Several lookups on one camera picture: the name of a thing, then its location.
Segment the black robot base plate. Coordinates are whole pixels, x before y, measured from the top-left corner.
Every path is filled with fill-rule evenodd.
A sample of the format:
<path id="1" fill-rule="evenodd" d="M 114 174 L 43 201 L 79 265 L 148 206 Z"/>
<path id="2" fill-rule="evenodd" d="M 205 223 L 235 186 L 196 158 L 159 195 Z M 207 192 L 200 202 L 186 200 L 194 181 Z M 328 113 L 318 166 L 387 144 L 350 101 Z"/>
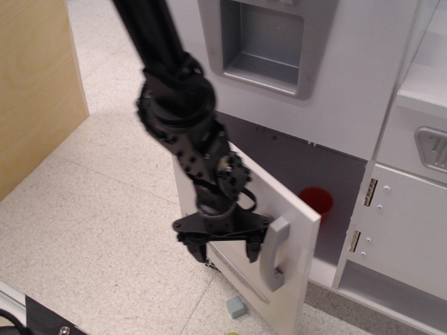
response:
<path id="1" fill-rule="evenodd" d="M 83 329 L 26 296 L 24 301 L 1 296 L 1 334 L 87 334 Z"/>

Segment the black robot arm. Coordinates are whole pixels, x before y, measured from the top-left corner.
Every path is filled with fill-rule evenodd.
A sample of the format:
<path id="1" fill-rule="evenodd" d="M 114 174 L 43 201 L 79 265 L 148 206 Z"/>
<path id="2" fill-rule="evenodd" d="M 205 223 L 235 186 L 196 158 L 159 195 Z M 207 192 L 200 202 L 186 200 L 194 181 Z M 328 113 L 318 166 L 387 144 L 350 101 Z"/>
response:
<path id="1" fill-rule="evenodd" d="M 246 187 L 251 172 L 230 149 L 201 65 L 183 50 L 165 1 L 116 1 L 115 7 L 144 66 L 138 116 L 196 192 L 196 213 L 173 223 L 177 239 L 199 262 L 211 241 L 244 241 L 249 261 L 256 261 L 270 220 L 238 204 L 241 195 L 254 198 Z"/>

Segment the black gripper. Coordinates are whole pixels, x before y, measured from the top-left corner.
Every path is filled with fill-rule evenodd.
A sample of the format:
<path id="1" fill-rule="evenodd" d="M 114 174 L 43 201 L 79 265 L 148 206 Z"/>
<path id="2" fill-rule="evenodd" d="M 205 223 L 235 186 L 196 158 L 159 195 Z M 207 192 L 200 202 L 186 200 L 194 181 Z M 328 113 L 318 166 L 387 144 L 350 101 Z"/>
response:
<path id="1" fill-rule="evenodd" d="M 198 261 L 207 259 L 207 242 L 246 241 L 250 263 L 257 261 L 261 245 L 272 219 L 236 206 L 229 214 L 208 217 L 202 213 L 181 218 L 173 223 L 178 242 L 183 243 Z"/>

